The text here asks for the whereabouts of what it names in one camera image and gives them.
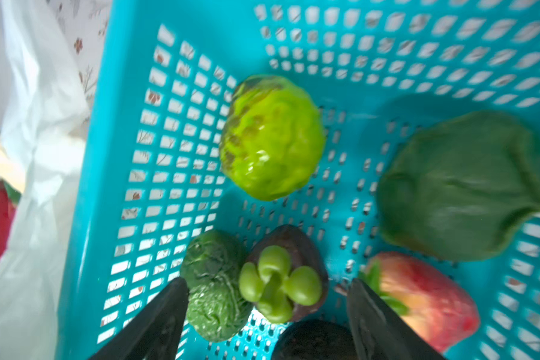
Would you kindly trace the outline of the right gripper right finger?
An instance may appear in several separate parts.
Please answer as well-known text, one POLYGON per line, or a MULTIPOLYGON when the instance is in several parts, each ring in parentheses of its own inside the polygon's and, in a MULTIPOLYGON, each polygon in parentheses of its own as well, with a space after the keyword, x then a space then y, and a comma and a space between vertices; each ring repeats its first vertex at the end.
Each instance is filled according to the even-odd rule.
POLYGON ((359 359, 445 359, 358 278, 349 285, 346 312, 359 359))

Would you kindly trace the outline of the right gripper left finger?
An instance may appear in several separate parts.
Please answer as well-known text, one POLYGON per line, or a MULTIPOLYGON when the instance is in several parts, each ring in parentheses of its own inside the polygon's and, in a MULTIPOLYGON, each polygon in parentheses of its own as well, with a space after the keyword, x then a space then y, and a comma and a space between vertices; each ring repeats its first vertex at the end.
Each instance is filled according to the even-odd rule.
POLYGON ((189 304, 187 282, 177 277, 92 359, 174 359, 189 304))

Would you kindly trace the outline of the white plastic bag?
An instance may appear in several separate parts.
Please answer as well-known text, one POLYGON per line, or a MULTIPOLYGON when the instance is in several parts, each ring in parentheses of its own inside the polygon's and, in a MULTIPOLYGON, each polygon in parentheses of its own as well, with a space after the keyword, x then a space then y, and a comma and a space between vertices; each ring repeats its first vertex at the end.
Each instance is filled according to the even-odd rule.
POLYGON ((0 258, 0 359, 53 359, 90 108, 45 1, 0 1, 0 180, 21 197, 0 258))

